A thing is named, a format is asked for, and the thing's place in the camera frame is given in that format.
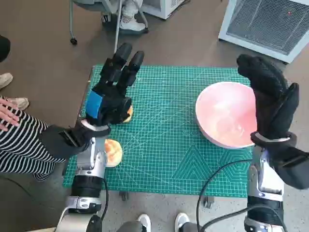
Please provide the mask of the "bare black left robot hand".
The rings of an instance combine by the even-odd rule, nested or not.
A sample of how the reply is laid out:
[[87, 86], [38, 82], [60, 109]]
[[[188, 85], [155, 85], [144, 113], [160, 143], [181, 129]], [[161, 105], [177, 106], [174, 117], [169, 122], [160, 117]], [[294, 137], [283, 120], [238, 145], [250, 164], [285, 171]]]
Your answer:
[[106, 59], [100, 80], [86, 102], [85, 118], [91, 125], [119, 124], [130, 116], [132, 99], [126, 96], [126, 89], [136, 81], [144, 59], [144, 52], [138, 51], [126, 64], [131, 51], [132, 45], [123, 43], [112, 58]]

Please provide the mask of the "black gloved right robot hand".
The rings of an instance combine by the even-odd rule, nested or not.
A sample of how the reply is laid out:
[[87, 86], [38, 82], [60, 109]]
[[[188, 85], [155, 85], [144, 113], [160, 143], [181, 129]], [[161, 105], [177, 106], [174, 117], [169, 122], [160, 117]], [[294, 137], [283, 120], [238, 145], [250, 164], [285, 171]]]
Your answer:
[[270, 140], [287, 137], [299, 105], [299, 84], [289, 84], [282, 71], [262, 57], [241, 54], [237, 65], [255, 95], [257, 132]]

